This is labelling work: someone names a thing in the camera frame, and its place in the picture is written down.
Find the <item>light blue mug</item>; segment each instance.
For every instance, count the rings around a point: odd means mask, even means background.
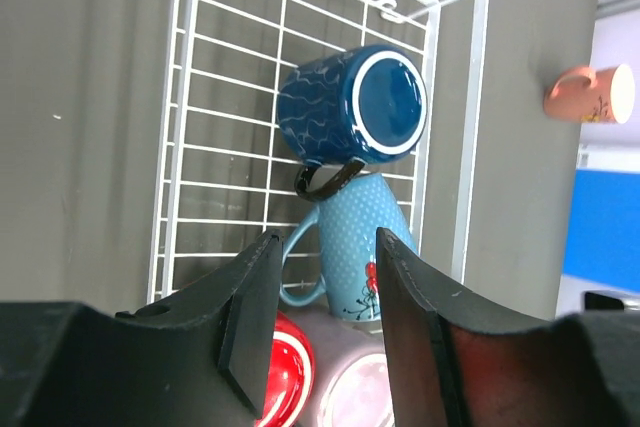
[[[318,225],[322,271],[313,289],[296,296],[280,285],[280,298],[294,307],[326,294],[331,313],[349,321],[380,318],[376,280],[376,229],[390,229],[417,253],[396,198],[380,174],[356,177],[334,196],[318,202],[284,244],[291,250]]]

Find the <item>dark blue mug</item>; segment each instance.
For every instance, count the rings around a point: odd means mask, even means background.
[[[297,194],[322,201],[366,164],[392,162],[418,143],[427,119],[424,82],[411,60],[389,45],[369,45],[296,68],[282,85],[277,122],[304,165]],[[310,191],[322,165],[341,164]]]

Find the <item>white wire rack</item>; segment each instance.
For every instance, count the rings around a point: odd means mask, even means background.
[[[290,69],[356,45],[390,43],[420,67],[431,101],[441,10],[457,1],[173,0],[148,301],[224,263],[266,228],[290,232],[300,220],[295,212],[308,209],[291,189],[299,162],[275,123],[278,87]],[[474,0],[470,32],[453,247],[452,272],[459,281],[465,272],[488,1]],[[431,112],[412,155],[381,167],[419,245]],[[293,285],[313,282],[317,274],[309,265],[317,262],[317,252],[311,240],[292,254],[301,269],[291,269]]]

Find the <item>white mug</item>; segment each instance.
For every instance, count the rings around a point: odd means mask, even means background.
[[[304,331],[316,360],[303,427],[391,427],[394,422],[384,342],[320,307],[287,315]]]

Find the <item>metal hook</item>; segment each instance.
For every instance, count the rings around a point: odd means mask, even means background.
[[[404,24],[404,17],[395,12],[390,12],[398,7],[396,0],[376,0],[372,3],[374,7],[380,9],[380,17],[394,24]]]

